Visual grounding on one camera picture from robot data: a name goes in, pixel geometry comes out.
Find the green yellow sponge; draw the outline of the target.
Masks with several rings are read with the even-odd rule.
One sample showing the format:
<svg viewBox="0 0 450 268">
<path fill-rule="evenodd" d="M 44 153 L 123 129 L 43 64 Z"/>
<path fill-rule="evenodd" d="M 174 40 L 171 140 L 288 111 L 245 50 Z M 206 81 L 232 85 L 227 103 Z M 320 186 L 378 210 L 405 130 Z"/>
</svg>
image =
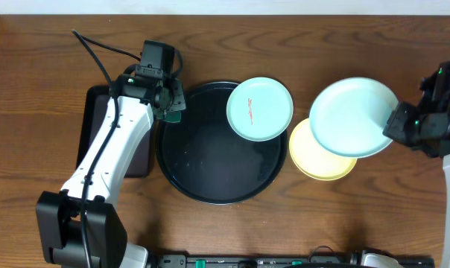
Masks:
<svg viewBox="0 0 450 268">
<path fill-rule="evenodd" d="M 179 123 L 181 118 L 181 112 L 164 112 L 163 115 L 163 121 L 166 123 Z"/>
</svg>

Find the green plate with red stain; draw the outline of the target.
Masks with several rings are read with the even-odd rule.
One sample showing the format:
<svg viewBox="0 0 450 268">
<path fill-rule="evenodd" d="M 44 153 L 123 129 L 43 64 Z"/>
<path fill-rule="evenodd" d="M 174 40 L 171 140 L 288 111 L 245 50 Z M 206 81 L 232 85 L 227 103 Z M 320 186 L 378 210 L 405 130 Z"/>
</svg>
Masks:
<svg viewBox="0 0 450 268">
<path fill-rule="evenodd" d="M 398 103 L 392 90 L 377 80 L 339 80 L 327 86 L 311 105 L 311 132 L 318 144 L 339 156 L 372 156 L 392 143 L 383 130 Z"/>
</svg>

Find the yellow plate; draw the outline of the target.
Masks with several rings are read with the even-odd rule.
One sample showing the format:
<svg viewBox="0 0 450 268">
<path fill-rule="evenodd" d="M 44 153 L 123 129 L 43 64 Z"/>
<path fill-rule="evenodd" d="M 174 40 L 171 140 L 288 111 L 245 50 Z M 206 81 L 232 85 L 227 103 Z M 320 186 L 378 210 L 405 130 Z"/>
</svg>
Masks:
<svg viewBox="0 0 450 268">
<path fill-rule="evenodd" d="M 308 118 L 293 129 L 288 147 L 297 168 L 305 175 L 321 181 L 345 177 L 357 162 L 355 158 L 339 156 L 322 147 L 312 134 Z"/>
</svg>

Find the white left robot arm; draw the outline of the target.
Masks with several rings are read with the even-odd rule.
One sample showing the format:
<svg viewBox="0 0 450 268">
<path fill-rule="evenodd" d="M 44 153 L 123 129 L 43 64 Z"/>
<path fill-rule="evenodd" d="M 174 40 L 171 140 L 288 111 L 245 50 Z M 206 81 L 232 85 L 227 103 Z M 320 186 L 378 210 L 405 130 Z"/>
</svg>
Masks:
<svg viewBox="0 0 450 268">
<path fill-rule="evenodd" d="M 104 120 L 76 171 L 36 204 L 42 253 L 61 267 L 146 267 L 148 251 L 130 243 L 116 212 L 127 169 L 155 119 L 180 121 L 186 107 L 178 79 L 152 82 L 122 74 Z"/>
</svg>

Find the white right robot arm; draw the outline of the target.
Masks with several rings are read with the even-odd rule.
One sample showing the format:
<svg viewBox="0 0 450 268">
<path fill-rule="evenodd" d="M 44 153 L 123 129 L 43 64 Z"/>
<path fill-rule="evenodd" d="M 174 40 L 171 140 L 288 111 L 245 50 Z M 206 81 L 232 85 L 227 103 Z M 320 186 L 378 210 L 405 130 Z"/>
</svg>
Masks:
<svg viewBox="0 0 450 268">
<path fill-rule="evenodd" d="M 439 65 L 420 85 L 422 99 L 414 106 L 400 102 L 383 134 L 430 158 L 443 160 L 446 180 L 446 227 L 441 267 L 450 267 L 450 60 Z"/>
</svg>

